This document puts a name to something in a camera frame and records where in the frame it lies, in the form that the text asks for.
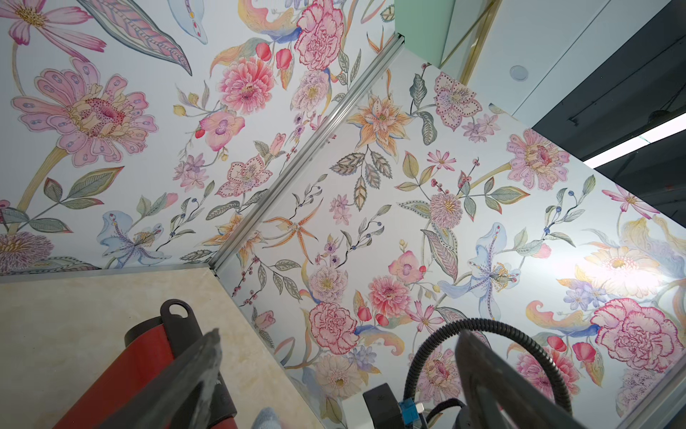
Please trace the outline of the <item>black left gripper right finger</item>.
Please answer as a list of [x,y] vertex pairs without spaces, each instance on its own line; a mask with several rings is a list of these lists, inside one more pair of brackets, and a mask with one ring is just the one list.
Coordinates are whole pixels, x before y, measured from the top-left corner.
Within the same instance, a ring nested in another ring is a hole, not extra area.
[[543,355],[553,400],[535,388],[472,332],[458,336],[456,361],[467,407],[476,428],[581,428],[569,391],[552,357]]

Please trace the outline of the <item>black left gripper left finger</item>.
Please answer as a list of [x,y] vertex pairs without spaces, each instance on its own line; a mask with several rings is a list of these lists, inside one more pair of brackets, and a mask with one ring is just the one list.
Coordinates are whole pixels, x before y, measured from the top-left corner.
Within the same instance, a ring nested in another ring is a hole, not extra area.
[[212,416],[223,352],[218,329],[205,334],[101,428],[221,428]]

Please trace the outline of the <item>red capsule coffee machine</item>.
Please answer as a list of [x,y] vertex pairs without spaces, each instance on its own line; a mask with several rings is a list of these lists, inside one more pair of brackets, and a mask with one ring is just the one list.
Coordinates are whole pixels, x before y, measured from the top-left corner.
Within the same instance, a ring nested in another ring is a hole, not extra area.
[[[204,335],[190,305],[182,300],[167,300],[158,317],[126,332],[123,352],[58,421],[57,427],[101,428],[109,416],[132,400]],[[223,420],[221,428],[234,428],[237,414],[219,372],[212,416]]]

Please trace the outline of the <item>orange blue patterned cloth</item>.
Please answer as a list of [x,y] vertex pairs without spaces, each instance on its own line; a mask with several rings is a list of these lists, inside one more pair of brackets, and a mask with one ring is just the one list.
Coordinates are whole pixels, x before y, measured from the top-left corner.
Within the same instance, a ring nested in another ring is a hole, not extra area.
[[283,425],[273,408],[262,409],[252,424],[252,429],[282,429]]

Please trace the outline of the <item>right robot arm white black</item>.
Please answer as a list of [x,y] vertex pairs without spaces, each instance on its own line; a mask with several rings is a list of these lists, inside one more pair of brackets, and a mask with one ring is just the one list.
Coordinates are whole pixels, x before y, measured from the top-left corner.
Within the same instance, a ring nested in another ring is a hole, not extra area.
[[[496,334],[521,346],[543,371],[553,396],[546,397],[499,357],[483,336]],[[454,351],[464,398],[443,400],[431,412],[416,401],[420,375],[430,356],[445,341],[457,338]],[[343,403],[351,428],[426,428],[442,412],[458,408],[455,428],[578,428],[570,391],[552,355],[524,332],[498,321],[466,318],[444,325],[414,356],[403,396],[396,399],[389,384],[381,384]]]

